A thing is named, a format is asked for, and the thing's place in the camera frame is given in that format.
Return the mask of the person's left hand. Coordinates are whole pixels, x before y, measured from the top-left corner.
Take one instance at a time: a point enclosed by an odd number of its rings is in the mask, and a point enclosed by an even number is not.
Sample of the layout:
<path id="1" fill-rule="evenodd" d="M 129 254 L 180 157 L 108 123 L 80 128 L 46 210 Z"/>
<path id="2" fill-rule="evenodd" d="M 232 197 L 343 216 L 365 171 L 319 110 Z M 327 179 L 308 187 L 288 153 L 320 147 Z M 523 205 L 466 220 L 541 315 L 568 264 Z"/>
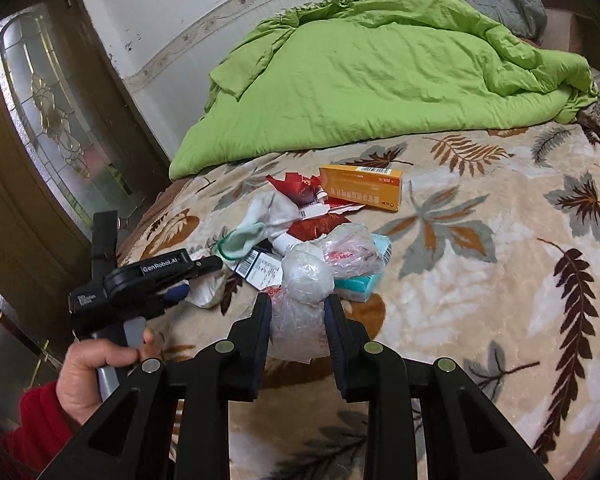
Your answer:
<path id="1" fill-rule="evenodd" d="M 82 426 L 100 407 L 97 370 L 104 366 L 134 366 L 160 356 L 154 332 L 146 327 L 138 350 L 121 347 L 108 339 L 89 339 L 69 347 L 62 364 L 56 394 L 61 408 L 76 426 Z"/>

